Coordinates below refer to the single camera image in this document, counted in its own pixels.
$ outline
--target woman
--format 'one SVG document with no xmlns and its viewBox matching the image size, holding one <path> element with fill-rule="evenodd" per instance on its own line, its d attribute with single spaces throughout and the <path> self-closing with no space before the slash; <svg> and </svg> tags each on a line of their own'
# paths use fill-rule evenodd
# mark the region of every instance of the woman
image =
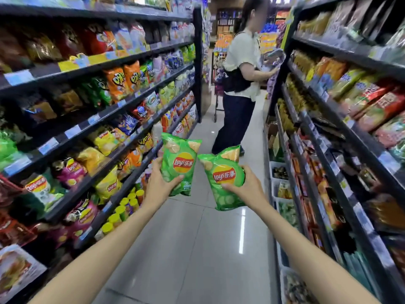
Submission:
<svg viewBox="0 0 405 304">
<path fill-rule="evenodd" d="M 218 132 L 212 153 L 217 154 L 230 146 L 239 145 L 245 135 L 256 97 L 260 94 L 260 81 L 273 76 L 277 70 L 260 71 L 261 55 L 257 32 L 267 19 L 269 0 L 246 0 L 242 9 L 240 27 L 235 32 L 224 62 L 223 79 L 225 111 L 224 126 Z M 245 151 L 240 148 L 240 155 Z"/>
<path fill-rule="evenodd" d="M 183 179 L 179 176 L 165 182 L 160 173 L 161 162 L 161 158 L 153 162 L 142 207 L 72 261 L 28 304 L 90 304 L 94 300 L 142 229 Z M 237 194 L 263 220 L 320 304 L 379 304 L 345 269 L 290 225 L 269 204 L 256 175 L 248 166 L 243 168 L 243 186 L 223 187 Z"/>
</svg>

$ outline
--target green lay's bag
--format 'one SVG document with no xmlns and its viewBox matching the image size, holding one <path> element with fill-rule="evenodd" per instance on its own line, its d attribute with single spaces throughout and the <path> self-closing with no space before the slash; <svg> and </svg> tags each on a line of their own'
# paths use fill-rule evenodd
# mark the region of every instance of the green lay's bag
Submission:
<svg viewBox="0 0 405 304">
<path fill-rule="evenodd" d="M 245 203 L 234 193 L 222 188 L 222 184 L 242 186 L 245 182 L 245 172 L 238 164 L 240 145 L 224 149 L 216 156 L 213 154 L 198 155 L 204 165 L 209 185 L 217 203 L 216 210 L 232 210 Z"/>
<path fill-rule="evenodd" d="M 162 133 L 162 140 L 163 161 L 160 171 L 163 179 L 170 182 L 177 176 L 184 175 L 184 179 L 173 189 L 170 196 L 177 194 L 190 196 L 194 162 L 202 141 L 185 140 L 165 132 Z"/>
</svg>

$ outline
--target hand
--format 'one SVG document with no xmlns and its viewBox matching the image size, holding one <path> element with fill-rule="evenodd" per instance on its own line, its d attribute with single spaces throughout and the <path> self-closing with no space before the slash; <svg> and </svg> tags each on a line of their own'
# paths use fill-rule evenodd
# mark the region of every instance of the hand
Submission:
<svg viewBox="0 0 405 304">
<path fill-rule="evenodd" d="M 222 187 L 238 195 L 245 202 L 246 206 L 253 211 L 269 205 L 260 180 L 249 166 L 241 165 L 241 167 L 245 171 L 245 183 L 241 187 L 234 186 L 233 184 L 222 184 Z"/>
<path fill-rule="evenodd" d="M 169 197 L 170 192 L 177 186 L 184 178 L 184 175 L 177 176 L 170 182 L 163 180 L 160 167 L 162 165 L 163 158 L 156 158 L 152 162 L 152 174 L 149 178 L 148 186 L 145 193 L 144 204 L 151 204 L 158 208 L 163 205 L 166 199 Z"/>
</svg>

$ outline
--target red and green package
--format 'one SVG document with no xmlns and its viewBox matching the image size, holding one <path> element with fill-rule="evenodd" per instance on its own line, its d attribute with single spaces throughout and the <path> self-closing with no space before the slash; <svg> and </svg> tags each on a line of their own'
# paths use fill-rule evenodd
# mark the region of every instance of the red and green package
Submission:
<svg viewBox="0 0 405 304">
<path fill-rule="evenodd" d="M 373 131 L 405 108 L 405 89 L 396 87 L 364 111 L 358 125 L 364 131 Z"/>
<path fill-rule="evenodd" d="M 245 182 L 245 172 L 238 164 L 239 151 L 240 145 L 228 147 L 216 156 L 210 153 L 198 155 L 217 203 L 216 210 L 225 211 L 245 206 L 236 194 L 222 188 L 222 184 L 242 186 Z"/>
<path fill-rule="evenodd" d="M 163 179 L 170 182 L 177 176 L 184 175 L 183 180 L 177 185 L 170 196 L 183 194 L 191 195 L 191 182 L 194 174 L 194 163 L 201 145 L 201 140 L 185 140 L 162 133 L 163 161 L 160 169 Z"/>
</svg>

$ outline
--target floor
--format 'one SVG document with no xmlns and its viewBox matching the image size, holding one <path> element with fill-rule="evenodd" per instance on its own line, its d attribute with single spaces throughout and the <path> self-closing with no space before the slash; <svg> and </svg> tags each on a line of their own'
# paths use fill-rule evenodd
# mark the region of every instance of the floor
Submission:
<svg viewBox="0 0 405 304">
<path fill-rule="evenodd" d="M 262 184 L 264 94 L 242 145 Z M 212 104 L 191 135 L 199 153 L 210 153 L 224 112 L 213 122 Z M 273 237 L 247 207 L 228 212 L 215 201 L 201 164 L 190 197 L 168 199 L 146 225 L 93 304 L 269 304 L 277 303 Z"/>
</svg>

